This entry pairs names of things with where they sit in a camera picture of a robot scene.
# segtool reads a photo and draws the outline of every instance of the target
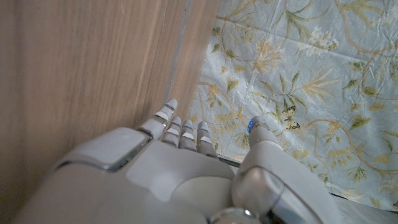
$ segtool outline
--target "light blue fabric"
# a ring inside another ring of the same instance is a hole
[[[190,118],[242,160],[262,114],[330,192],[397,210],[397,20],[397,1],[224,0]]]

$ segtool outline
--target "wood grain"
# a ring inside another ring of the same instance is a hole
[[[0,1],[0,223],[20,207],[24,196],[24,82],[18,67],[14,1]]]
[[[182,119],[187,118],[189,113],[220,2],[192,1],[190,6],[170,91],[170,98],[178,101],[176,115]]]
[[[0,223],[77,144],[161,107],[185,6],[1,0]]]

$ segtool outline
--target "white robotic hand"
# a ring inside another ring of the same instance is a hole
[[[69,152],[14,223],[340,222],[331,195],[264,119],[250,121],[251,150],[235,175],[207,124],[196,145],[192,122],[171,119],[176,107],[170,100],[137,131],[118,128]]]

